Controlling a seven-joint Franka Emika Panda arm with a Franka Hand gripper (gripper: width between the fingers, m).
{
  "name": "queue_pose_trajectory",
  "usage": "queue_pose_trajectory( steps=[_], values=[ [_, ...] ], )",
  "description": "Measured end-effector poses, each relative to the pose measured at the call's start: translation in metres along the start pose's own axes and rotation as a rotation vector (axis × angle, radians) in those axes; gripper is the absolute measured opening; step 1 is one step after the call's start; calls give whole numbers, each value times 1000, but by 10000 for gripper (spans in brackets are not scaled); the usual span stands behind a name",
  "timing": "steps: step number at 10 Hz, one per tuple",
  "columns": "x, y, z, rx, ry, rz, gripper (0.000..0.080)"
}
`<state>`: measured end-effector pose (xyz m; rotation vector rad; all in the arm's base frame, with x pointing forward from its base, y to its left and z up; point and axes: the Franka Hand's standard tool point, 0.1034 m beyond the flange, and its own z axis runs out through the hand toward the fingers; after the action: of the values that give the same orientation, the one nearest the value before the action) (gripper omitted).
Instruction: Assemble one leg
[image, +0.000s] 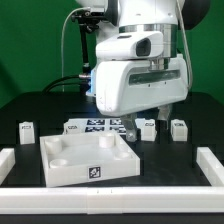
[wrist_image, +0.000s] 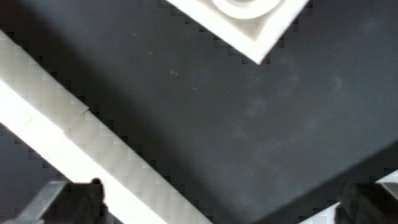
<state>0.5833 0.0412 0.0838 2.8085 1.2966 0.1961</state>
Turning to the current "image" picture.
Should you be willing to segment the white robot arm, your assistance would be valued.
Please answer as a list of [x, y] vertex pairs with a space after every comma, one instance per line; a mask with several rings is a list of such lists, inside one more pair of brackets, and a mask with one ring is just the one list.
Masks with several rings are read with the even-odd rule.
[[138, 138], [137, 113], [151, 108], [167, 119], [187, 97], [190, 55], [177, 51], [177, 33], [197, 26], [210, 0], [76, 0], [80, 23], [96, 30], [91, 84], [99, 112], [119, 117], [126, 139]]

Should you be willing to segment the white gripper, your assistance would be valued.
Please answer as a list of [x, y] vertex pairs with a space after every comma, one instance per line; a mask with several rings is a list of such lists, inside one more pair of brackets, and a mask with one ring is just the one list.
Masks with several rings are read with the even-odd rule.
[[157, 119], [167, 121], [172, 111], [167, 104], [184, 100], [187, 93], [187, 67], [181, 55], [171, 58], [165, 70], [151, 70], [148, 60], [104, 61], [97, 68], [97, 108], [103, 115], [122, 116], [129, 142], [137, 140], [134, 112], [161, 106]]

